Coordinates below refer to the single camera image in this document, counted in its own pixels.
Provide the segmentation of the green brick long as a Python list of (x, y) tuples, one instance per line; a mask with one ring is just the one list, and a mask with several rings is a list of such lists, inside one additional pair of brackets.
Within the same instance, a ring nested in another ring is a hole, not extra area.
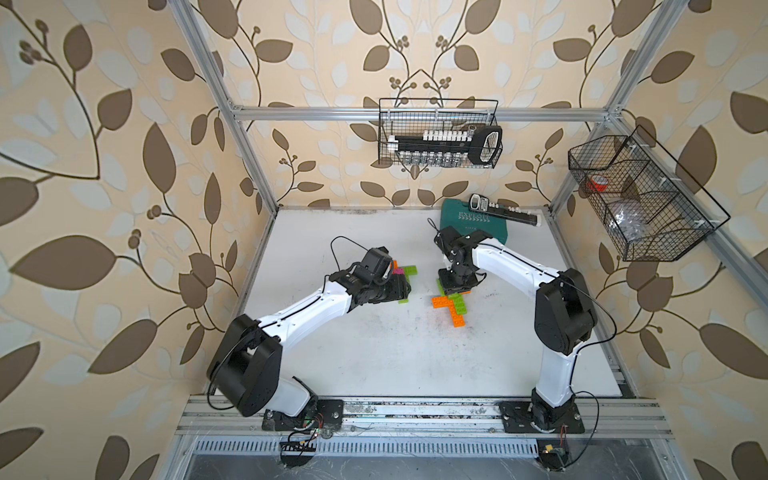
[(464, 300), (464, 294), (452, 294), (449, 299), (453, 303), (453, 308), (457, 315), (463, 316), (467, 313), (467, 306)]

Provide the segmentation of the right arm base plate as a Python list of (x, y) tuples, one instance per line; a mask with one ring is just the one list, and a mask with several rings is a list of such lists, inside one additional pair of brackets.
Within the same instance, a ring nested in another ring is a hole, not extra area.
[(574, 397), (558, 407), (538, 397), (501, 401), (497, 406), (504, 432), (508, 434), (583, 434), (586, 431)]

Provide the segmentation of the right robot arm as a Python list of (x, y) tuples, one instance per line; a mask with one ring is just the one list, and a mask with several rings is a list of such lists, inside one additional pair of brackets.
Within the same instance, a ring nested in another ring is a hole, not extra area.
[(572, 377), (578, 347), (590, 339), (597, 323), (583, 275), (575, 269), (560, 271), (536, 263), (483, 230), (462, 235), (448, 226), (436, 233), (434, 243), (447, 262), (438, 271), (446, 294), (463, 294), (479, 286), (479, 273), (484, 272), (534, 301), (534, 332), (544, 350), (532, 406), (547, 414), (562, 411), (575, 396)]

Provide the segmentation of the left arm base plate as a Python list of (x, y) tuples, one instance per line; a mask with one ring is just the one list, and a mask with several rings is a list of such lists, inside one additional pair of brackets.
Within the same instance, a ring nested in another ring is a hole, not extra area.
[(296, 416), (267, 409), (262, 430), (268, 432), (293, 432), (318, 429), (322, 435), (333, 435), (342, 427), (344, 401), (341, 399), (311, 398)]

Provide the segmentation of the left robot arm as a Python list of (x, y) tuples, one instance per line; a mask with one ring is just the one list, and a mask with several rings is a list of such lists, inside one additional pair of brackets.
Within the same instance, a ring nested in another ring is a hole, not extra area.
[(312, 416), (316, 394), (281, 373), (283, 356), (328, 322), (368, 305), (408, 298), (410, 284), (381, 246), (323, 280), (321, 288), (273, 314), (243, 313), (227, 327), (207, 369), (206, 395), (221, 393), (242, 416), (263, 409), (287, 417)]

